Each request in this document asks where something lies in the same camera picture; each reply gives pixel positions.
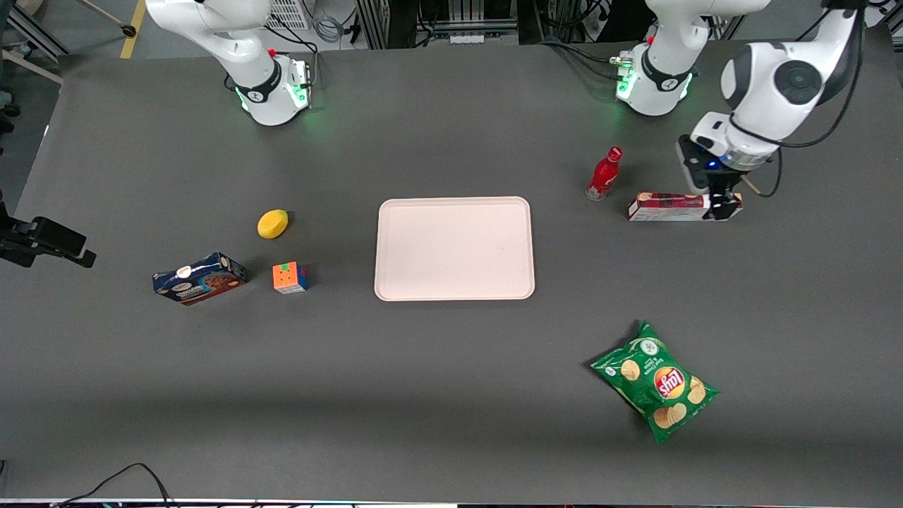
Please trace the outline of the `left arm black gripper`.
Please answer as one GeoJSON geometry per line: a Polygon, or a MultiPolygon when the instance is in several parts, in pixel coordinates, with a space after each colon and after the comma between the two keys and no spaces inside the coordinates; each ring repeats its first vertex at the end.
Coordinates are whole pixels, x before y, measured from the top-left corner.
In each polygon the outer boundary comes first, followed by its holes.
{"type": "Polygon", "coordinates": [[[723,163],[719,157],[706,155],[703,162],[706,193],[710,193],[710,218],[727,221],[735,213],[735,200],[743,200],[738,184],[747,171],[739,171],[723,163]]]}

